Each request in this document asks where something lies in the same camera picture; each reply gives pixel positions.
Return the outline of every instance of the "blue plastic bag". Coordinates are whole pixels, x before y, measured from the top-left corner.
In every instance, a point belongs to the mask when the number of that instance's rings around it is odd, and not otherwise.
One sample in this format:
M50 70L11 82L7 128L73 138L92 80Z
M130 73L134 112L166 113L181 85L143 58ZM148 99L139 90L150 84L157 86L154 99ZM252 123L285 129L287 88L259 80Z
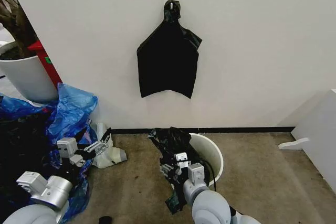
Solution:
M49 140L56 142L63 137L73 137L88 126L88 118L97 106L98 99L90 92L58 83L58 104L55 119L47 129Z
M26 101L0 93L0 118L15 120L40 111L50 112L56 108L56 104L56 102L53 102L45 106L35 107Z
M54 121L47 129L47 135L51 144L63 137L74 137L79 131L86 128L86 132L79 141L81 144L92 144L97 141L96 133L91 129L89 116L95 109L98 99L90 92L76 89L67 84L58 84L58 104L54 113ZM51 162L59 165L59 153L51 152ZM84 211L89 202L89 184L84 172L91 166L92 160L87 160L80 170L80 183L71 190L69 197L69 209L62 222L70 220L74 215Z

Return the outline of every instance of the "black baseboard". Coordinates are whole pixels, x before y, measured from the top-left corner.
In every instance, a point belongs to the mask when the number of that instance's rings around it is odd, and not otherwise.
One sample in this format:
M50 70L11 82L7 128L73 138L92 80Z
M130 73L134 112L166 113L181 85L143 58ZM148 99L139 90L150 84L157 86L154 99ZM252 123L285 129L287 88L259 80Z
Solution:
M180 128L189 133L262 133L291 132L294 127ZM151 129L114 129L114 134L146 134Z

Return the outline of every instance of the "potted plant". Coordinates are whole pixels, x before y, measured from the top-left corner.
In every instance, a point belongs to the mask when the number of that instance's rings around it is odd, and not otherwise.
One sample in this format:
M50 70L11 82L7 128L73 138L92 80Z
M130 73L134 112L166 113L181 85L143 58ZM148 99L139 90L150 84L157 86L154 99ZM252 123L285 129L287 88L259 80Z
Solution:
M38 40L18 0L0 0L0 23L14 38L0 46L0 68L28 100L46 103L58 94L39 58L28 47Z

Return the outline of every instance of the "black object on floor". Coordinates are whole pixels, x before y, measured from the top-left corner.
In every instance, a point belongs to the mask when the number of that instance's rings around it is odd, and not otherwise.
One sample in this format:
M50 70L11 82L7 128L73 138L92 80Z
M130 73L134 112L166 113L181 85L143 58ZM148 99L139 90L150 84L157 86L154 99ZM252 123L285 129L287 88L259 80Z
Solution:
M111 216L102 216L99 218L98 224L111 224L112 217Z
M167 1L162 23L137 49L141 97L163 90L192 96L202 40L179 18L179 1Z

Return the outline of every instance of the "white plant pot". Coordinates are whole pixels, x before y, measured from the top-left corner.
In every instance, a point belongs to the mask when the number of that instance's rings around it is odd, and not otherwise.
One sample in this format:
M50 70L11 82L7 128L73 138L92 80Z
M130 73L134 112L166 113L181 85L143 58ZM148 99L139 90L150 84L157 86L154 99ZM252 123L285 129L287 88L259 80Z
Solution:
M15 42L0 46L0 55L15 46ZM58 99L57 89L38 56L20 60L0 60L0 69L27 100L48 103Z

